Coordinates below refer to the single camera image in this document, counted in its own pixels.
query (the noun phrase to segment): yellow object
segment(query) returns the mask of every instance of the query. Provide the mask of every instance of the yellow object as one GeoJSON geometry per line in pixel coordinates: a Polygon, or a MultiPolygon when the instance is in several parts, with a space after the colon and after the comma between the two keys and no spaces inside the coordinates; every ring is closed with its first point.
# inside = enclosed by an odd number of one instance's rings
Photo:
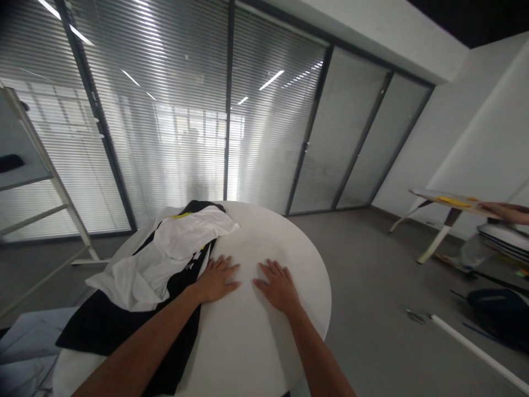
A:
{"type": "Polygon", "coordinates": [[[189,214],[191,214],[192,212],[186,212],[186,213],[183,213],[182,215],[174,215],[172,217],[165,217],[165,218],[173,218],[173,219],[180,219],[180,218],[184,218],[186,216],[188,216],[189,214]]]}
{"type": "Polygon", "coordinates": [[[470,204],[464,203],[464,202],[459,201],[459,200],[451,199],[450,197],[442,197],[442,196],[440,196],[440,197],[436,197],[436,199],[444,201],[444,202],[446,202],[448,204],[456,205],[458,207],[472,207],[470,204]]]}

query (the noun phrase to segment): concrete floor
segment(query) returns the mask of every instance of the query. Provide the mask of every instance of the concrete floor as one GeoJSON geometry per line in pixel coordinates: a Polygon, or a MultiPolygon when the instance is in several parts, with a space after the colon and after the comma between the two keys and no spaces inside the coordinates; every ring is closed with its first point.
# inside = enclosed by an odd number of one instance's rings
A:
{"type": "MultiPolygon", "coordinates": [[[[332,288],[326,343],[359,396],[521,396],[518,389],[437,325],[408,319],[406,308],[433,313],[529,383],[529,358],[468,330],[472,313],[449,289],[465,294],[494,286],[467,281],[435,260],[415,259],[433,233],[413,223],[388,234],[393,220],[373,210],[289,218],[320,252],[332,288]]],[[[127,237],[95,239],[101,256],[111,256],[127,237]]],[[[0,307],[80,247],[77,242],[0,246],[0,307]]],[[[457,251],[445,241],[440,250],[457,251]]],[[[84,280],[102,266],[67,268],[0,323],[23,312],[72,306],[89,295],[84,280]]],[[[309,395],[306,381],[293,397],[309,395]]]]}

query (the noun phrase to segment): glass partition wall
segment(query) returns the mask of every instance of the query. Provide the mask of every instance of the glass partition wall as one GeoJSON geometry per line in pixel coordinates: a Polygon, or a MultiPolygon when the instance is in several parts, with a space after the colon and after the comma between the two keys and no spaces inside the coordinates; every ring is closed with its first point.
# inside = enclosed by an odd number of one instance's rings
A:
{"type": "MultiPolygon", "coordinates": [[[[89,232],[141,227],[193,199],[285,215],[373,200],[433,86],[252,5],[74,0],[60,15],[53,1],[22,0],[10,10],[0,80],[30,106],[89,232]]],[[[0,225],[58,202],[47,182],[17,189],[0,192],[0,225]]],[[[58,213],[6,240],[74,233],[58,213]]]]}

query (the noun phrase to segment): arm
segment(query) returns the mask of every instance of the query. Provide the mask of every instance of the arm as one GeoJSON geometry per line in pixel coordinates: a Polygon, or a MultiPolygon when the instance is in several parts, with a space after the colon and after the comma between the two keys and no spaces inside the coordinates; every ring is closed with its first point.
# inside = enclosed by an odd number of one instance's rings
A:
{"type": "Polygon", "coordinates": [[[529,213],[529,207],[524,207],[524,206],[521,206],[521,205],[518,205],[518,204],[509,204],[509,203],[501,203],[501,202],[483,202],[481,203],[480,205],[482,204],[485,204],[485,205],[489,205],[489,204],[498,204],[498,205],[501,205],[502,207],[505,207],[509,210],[517,210],[517,211],[520,211],[520,212],[523,212],[523,213],[529,213]]]}
{"type": "Polygon", "coordinates": [[[231,256],[209,260],[204,274],[174,301],[146,322],[101,364],[75,391],[81,396],[141,396],[167,351],[203,302],[221,299],[240,283],[226,284],[239,265],[228,267],[231,256]]]}
{"type": "Polygon", "coordinates": [[[268,283],[259,279],[255,279],[253,283],[272,306],[287,316],[307,376],[310,394],[312,397],[355,397],[347,378],[301,306],[290,271],[286,267],[281,268],[276,261],[267,261],[268,266],[261,263],[259,266],[267,276],[268,283]]]}
{"type": "Polygon", "coordinates": [[[483,203],[480,203],[479,205],[485,208],[486,210],[489,210],[495,213],[496,215],[501,217],[504,221],[507,221],[509,223],[521,224],[521,225],[529,225],[529,213],[524,213],[520,210],[513,209],[511,205],[507,207],[502,203],[493,203],[493,202],[483,202],[483,203]]]}

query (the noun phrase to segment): person's hand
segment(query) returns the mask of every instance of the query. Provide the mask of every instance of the person's hand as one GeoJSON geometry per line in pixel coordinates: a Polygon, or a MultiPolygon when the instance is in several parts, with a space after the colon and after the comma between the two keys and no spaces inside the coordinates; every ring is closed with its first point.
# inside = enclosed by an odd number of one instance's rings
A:
{"type": "Polygon", "coordinates": [[[230,263],[231,256],[224,259],[224,255],[221,255],[216,262],[213,258],[209,260],[202,276],[192,284],[201,302],[218,301],[241,285],[240,282],[226,284],[226,280],[233,276],[240,266],[236,264],[229,267],[230,263]]]}
{"type": "Polygon", "coordinates": [[[272,306],[289,315],[301,306],[290,271],[286,267],[282,268],[277,261],[266,261],[268,266],[259,263],[259,267],[268,278],[268,283],[259,278],[254,278],[253,283],[272,306]]]}
{"type": "Polygon", "coordinates": [[[481,202],[479,203],[479,206],[481,208],[485,208],[486,210],[493,211],[495,208],[505,208],[506,206],[503,203],[496,203],[496,202],[481,202]]]}

